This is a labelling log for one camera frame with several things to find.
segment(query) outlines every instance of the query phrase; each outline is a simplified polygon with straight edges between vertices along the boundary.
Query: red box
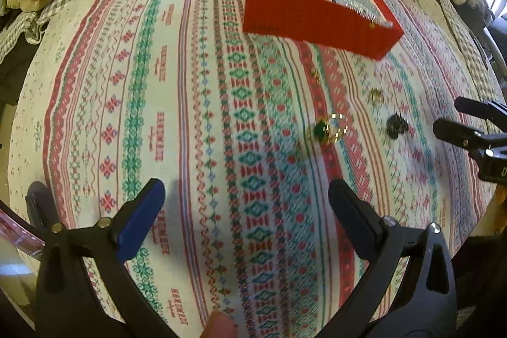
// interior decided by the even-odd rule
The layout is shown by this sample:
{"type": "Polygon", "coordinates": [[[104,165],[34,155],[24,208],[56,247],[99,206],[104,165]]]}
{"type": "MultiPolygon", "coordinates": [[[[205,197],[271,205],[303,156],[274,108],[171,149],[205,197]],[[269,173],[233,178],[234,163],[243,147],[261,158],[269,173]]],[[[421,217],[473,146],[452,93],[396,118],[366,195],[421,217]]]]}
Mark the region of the red box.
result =
{"type": "Polygon", "coordinates": [[[373,1],[392,28],[328,0],[245,0],[243,31],[319,43],[380,60],[403,30],[383,0],[373,1]]]}

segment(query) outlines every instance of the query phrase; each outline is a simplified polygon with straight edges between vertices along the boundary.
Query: bed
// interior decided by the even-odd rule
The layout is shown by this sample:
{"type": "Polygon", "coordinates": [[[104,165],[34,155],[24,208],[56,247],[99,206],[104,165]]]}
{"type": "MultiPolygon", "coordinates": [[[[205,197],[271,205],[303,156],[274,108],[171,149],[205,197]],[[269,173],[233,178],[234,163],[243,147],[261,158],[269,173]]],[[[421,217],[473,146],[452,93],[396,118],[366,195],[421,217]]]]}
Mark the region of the bed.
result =
{"type": "Polygon", "coordinates": [[[159,178],[165,206],[126,266],[173,330],[199,336],[218,309],[240,336],[314,336],[366,268],[326,202],[331,179],[402,225],[438,222],[453,253],[495,189],[432,133],[439,116],[493,131],[453,107],[458,96],[503,101],[493,70],[448,0],[384,1],[405,35],[374,62],[243,33],[244,0],[71,0],[50,21],[17,107],[11,207],[26,219],[23,197],[40,180],[67,227],[90,226],[159,178]],[[376,87],[381,107],[369,101],[376,87]],[[310,141],[332,112],[348,134],[310,141]],[[410,128],[391,140],[395,112],[410,128]]]}

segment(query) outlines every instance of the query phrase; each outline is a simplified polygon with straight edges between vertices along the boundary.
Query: patterned tablecloth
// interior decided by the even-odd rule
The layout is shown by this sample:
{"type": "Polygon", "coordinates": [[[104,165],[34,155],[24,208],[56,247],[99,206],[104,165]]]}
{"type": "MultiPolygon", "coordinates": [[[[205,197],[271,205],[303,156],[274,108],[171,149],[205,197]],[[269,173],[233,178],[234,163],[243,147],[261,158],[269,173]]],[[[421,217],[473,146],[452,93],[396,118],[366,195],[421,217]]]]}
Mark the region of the patterned tablecloth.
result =
{"type": "Polygon", "coordinates": [[[452,251],[494,189],[432,133],[439,116],[488,129],[453,101],[501,100],[493,71],[447,0],[385,2],[405,36],[374,62],[243,33],[244,0],[73,0],[50,22],[18,105],[11,204],[26,218],[23,196],[42,180],[65,225],[88,226],[160,178],[164,209],[127,263],[160,316],[188,338],[213,309],[241,337],[315,335],[365,268],[328,206],[331,179],[403,225],[439,222],[452,251]],[[308,131],[331,112],[349,133],[320,147],[308,131]],[[410,129],[390,140],[395,112],[410,129]]]}

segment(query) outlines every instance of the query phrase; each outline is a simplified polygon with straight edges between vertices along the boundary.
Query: silver bolt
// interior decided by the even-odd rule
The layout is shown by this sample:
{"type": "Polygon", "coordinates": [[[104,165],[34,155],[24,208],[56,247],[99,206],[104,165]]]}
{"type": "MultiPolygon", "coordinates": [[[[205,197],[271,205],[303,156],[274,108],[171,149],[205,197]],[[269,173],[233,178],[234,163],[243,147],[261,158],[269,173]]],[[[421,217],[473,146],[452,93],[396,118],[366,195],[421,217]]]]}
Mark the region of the silver bolt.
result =
{"type": "Polygon", "coordinates": [[[97,226],[100,228],[107,228],[111,225],[111,218],[108,218],[107,216],[100,218],[97,221],[97,226]]]}
{"type": "Polygon", "coordinates": [[[438,225],[437,223],[433,222],[429,225],[429,229],[431,229],[431,231],[433,233],[440,233],[440,231],[442,230],[442,228],[440,228],[440,225],[438,225]]]}
{"type": "Polygon", "coordinates": [[[382,223],[385,225],[385,226],[388,226],[388,227],[392,227],[392,226],[395,226],[396,225],[396,219],[394,219],[392,216],[390,215],[385,215],[382,217],[382,223]]]}
{"type": "Polygon", "coordinates": [[[53,226],[51,227],[51,231],[53,231],[53,233],[59,233],[59,232],[61,232],[62,229],[63,229],[63,224],[60,222],[53,224],[53,226]]]}

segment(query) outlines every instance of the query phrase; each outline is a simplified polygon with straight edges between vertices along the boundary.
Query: green gemstone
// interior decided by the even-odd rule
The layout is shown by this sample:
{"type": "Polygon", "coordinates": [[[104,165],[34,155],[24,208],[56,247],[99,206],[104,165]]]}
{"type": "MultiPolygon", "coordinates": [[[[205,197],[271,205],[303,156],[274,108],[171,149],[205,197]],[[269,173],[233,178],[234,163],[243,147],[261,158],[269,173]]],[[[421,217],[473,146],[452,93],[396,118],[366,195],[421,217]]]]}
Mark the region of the green gemstone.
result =
{"type": "Polygon", "coordinates": [[[313,127],[313,136],[319,142],[324,142],[327,137],[328,124],[325,120],[321,119],[313,127]]]}

